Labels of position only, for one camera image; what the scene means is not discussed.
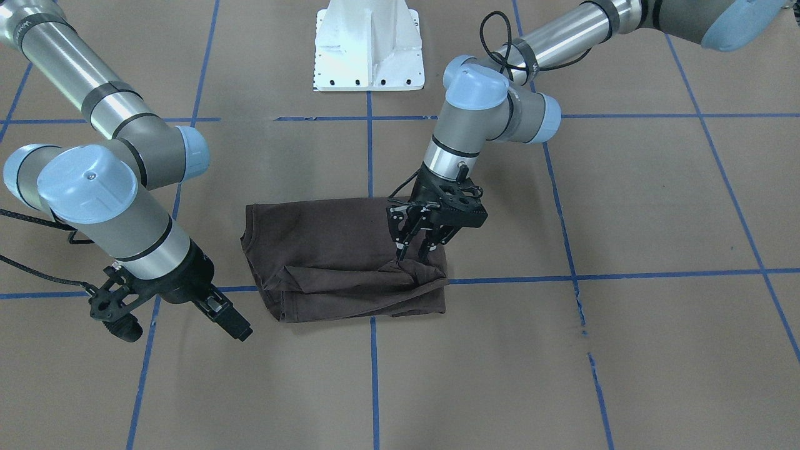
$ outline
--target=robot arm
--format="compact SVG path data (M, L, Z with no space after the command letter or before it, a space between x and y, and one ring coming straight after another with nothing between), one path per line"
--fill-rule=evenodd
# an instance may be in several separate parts
M130 312L161 295L194 303L232 337L246 339L250 324L211 283L214 265L148 191L205 172L205 139L194 128L164 123L51 0L0 1L0 40L21 51L106 138L66 151L25 146L3 168L6 186L24 204L81 231L116 259L105 270L108 281L87 290L90 315L133 342L142 328ZM137 298L125 303L129 295Z
M540 71L581 58L616 34L641 27L705 48L737 50L761 34L783 4L783 0L589 0L484 58L457 57L445 70L446 101L422 166L414 174L411 197L400 202L391 195L395 204L386 209L398 258L405 256L420 231L426 232L418 255L424 260L461 227L483 225L487 214L480 201L482 189L469 175L485 141L542 143L556 133L561 122L558 102L518 88Z

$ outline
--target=black cloth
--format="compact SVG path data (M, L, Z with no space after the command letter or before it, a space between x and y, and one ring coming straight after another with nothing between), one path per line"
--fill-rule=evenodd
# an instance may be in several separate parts
M386 205L341 199L247 206L242 250L270 313L291 323L443 313L443 247L420 263L416 239L398 262Z

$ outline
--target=blue joint cap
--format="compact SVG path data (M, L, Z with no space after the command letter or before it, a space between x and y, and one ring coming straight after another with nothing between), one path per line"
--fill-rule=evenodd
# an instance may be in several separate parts
M526 144L540 144L549 141L561 126L561 105L558 104L558 100L549 95L539 95L545 99L545 117L542 119L539 131Z
M25 161L25 158L27 158L28 155L44 147L61 148L51 144L30 144L20 147L14 151L11 156L9 156L9 158L6 160L6 165L2 168L2 180L6 184L8 190L11 191L11 194L14 194L14 197L18 198L20 202L23 202L25 205L31 208L33 207L25 201L25 199L22 197L22 192L19 191L19 169L22 167L22 163Z
M175 127L183 136L183 148L186 149L186 170L183 172L182 182L187 179L203 175L211 164L211 154L208 143L200 131L192 127Z
M458 73L458 68L463 66L464 63L467 61L475 59L474 56L469 56L468 54L462 54L460 56L456 56L453 58L450 63L447 64L445 68L445 74L442 76L442 84L445 86L445 89L450 87L450 82L453 81L455 75Z
M756 39L785 4L784 0L736 0L714 21L700 45L719 51L738 50Z
M447 102L463 110L489 110L506 101L508 78L477 64L460 66L445 93Z
M130 167L99 145L71 148L56 156L36 184L53 212L72 223L117 217L134 202L139 187Z

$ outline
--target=white bracket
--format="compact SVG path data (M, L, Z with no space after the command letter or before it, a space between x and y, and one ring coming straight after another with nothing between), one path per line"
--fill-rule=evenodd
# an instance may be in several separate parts
M330 0L317 12L314 43L315 90L425 85L419 14L405 0Z

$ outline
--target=dark gray towel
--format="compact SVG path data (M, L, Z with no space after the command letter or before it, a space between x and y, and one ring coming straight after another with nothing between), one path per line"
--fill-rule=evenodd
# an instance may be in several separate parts
M442 246L428 263L394 257L386 199L255 204L242 236L266 307L281 322L444 312Z

